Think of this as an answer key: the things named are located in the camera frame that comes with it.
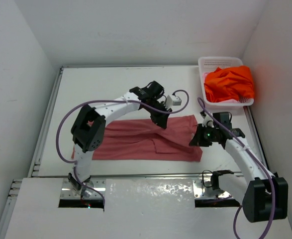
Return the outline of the pink red t-shirt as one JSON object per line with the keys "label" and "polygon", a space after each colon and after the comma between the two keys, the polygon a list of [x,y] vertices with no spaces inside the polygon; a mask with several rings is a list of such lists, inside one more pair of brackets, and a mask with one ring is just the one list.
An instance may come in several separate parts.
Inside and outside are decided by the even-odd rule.
{"label": "pink red t-shirt", "polygon": [[189,146],[196,132],[194,115],[169,118],[162,129],[150,119],[116,120],[105,128],[93,160],[164,160],[199,162],[203,151]]}

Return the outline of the orange t-shirt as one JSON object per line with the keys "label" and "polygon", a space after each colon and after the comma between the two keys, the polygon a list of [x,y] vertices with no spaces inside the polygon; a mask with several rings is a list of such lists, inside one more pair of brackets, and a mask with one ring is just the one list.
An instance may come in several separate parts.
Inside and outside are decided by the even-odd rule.
{"label": "orange t-shirt", "polygon": [[206,99],[212,103],[255,97],[254,80],[249,67],[217,68],[204,79]]}

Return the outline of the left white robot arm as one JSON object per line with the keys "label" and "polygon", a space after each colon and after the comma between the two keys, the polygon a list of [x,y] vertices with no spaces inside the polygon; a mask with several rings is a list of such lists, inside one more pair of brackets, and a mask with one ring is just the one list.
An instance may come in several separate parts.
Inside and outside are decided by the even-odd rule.
{"label": "left white robot arm", "polygon": [[90,168],[94,151],[97,150],[104,138],[105,128],[114,120],[134,111],[144,108],[150,113],[151,121],[165,129],[172,109],[164,102],[158,101],[164,93],[164,88],[153,81],[146,87],[134,87],[120,98],[106,102],[97,107],[84,105],[72,128],[73,136],[73,171],[68,179],[72,186],[80,191],[81,183],[88,182],[91,177]]}

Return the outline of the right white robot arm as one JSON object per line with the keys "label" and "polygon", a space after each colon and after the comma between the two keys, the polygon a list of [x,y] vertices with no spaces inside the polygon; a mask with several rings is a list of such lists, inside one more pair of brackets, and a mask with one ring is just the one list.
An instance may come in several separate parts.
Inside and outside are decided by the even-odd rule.
{"label": "right white robot arm", "polygon": [[239,128],[233,128],[229,112],[202,111],[190,146],[209,147],[218,143],[239,167],[243,179],[232,170],[213,171],[210,178],[213,190],[228,192],[238,201],[246,219],[264,222],[285,219],[288,213],[288,183],[270,172],[256,157]]}

